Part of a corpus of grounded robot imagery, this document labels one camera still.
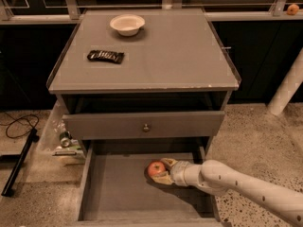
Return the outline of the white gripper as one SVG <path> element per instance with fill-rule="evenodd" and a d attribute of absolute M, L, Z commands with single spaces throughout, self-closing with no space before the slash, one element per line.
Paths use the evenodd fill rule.
<path fill-rule="evenodd" d="M 187 186 L 185 171 L 190 162 L 187 161 L 177 161 L 171 158 L 161 158 L 160 161 L 164 164 L 167 171 L 155 174 L 151 176 L 151 179 L 160 184 L 172 185 L 175 183 L 178 186 Z"/>

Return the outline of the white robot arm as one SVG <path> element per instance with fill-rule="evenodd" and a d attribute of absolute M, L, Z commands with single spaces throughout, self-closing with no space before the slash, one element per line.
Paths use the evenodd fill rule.
<path fill-rule="evenodd" d="M 194 186 L 213 196 L 222 196 L 232 189 L 294 227 L 303 227 L 302 193 L 242 174 L 219 161 L 193 164 L 162 158 L 151 162 L 147 173 L 156 183 Z"/>

